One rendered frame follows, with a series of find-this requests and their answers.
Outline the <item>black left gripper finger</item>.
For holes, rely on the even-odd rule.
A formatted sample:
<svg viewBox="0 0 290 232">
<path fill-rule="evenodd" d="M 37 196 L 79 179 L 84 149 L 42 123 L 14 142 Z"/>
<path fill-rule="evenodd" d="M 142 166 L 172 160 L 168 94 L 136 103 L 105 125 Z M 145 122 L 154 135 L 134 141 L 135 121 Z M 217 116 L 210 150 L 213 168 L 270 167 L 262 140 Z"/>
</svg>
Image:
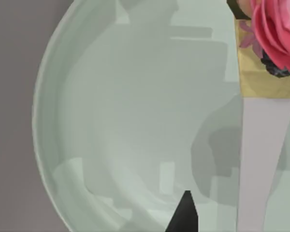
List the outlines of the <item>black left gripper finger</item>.
<svg viewBox="0 0 290 232">
<path fill-rule="evenodd" d="M 186 190 L 165 232 L 199 232 L 199 217 L 190 190 Z"/>
</svg>

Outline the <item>pink flower bouquet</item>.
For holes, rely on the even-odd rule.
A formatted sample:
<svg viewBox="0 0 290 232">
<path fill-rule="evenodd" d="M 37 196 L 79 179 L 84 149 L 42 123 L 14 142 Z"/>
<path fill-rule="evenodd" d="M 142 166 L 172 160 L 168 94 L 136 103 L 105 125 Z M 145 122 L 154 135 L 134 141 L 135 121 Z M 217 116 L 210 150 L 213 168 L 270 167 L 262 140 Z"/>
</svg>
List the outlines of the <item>pink flower bouquet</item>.
<svg viewBox="0 0 290 232">
<path fill-rule="evenodd" d="M 290 0 L 227 0 L 243 100 L 236 232 L 263 232 L 290 123 Z"/>
</svg>

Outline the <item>pale green round plate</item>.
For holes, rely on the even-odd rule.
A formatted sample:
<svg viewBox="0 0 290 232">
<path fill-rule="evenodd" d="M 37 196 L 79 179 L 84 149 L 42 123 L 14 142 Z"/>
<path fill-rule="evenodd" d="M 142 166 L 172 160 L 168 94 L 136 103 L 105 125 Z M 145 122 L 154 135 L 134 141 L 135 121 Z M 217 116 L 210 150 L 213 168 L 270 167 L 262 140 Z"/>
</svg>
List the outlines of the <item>pale green round plate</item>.
<svg viewBox="0 0 290 232">
<path fill-rule="evenodd" d="M 38 72 L 38 167 L 70 232 L 236 232 L 243 100 L 227 0 L 73 0 Z M 263 232 L 290 232 L 290 123 Z"/>
</svg>

